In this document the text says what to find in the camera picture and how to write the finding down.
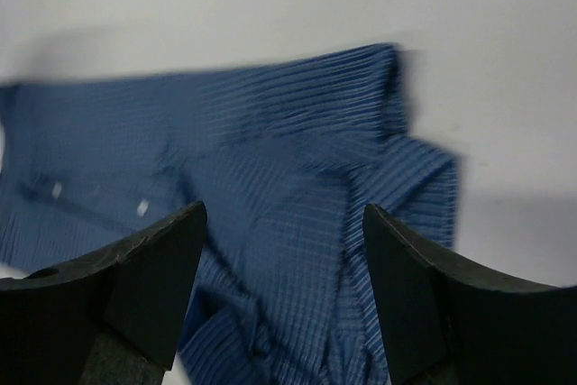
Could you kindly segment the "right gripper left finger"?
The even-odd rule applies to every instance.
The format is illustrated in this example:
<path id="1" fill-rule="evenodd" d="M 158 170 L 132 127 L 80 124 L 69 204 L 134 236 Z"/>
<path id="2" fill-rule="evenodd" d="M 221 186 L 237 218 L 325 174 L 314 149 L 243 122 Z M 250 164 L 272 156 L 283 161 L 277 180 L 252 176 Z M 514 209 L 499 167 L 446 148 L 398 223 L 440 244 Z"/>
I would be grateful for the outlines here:
<path id="1" fill-rule="evenodd" d="M 161 383 L 205 239 L 196 202 L 74 260 L 2 279 L 2 383 Z"/>

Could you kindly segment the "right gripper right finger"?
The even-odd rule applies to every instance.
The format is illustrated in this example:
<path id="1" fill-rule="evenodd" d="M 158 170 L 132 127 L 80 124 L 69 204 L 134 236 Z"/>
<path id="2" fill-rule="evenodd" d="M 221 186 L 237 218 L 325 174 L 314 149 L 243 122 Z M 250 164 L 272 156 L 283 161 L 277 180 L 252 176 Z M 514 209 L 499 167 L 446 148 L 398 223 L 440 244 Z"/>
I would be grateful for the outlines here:
<path id="1" fill-rule="evenodd" d="M 363 236 L 392 383 L 575 383 L 575 288 L 483 266 L 375 205 Z"/>

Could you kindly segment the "blue checked long sleeve shirt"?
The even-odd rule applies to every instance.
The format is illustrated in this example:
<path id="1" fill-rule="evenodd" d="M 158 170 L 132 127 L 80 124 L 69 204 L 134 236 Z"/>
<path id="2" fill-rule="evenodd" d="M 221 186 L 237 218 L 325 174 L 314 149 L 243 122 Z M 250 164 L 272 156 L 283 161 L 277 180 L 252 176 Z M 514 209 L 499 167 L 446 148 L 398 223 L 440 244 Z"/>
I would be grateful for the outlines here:
<path id="1" fill-rule="evenodd" d="M 453 242 L 456 158 L 412 138 L 389 44 L 256 68 L 1 90 L 1 260 L 34 271 L 200 200 L 179 343 L 196 384 L 383 384 L 372 203 Z"/>

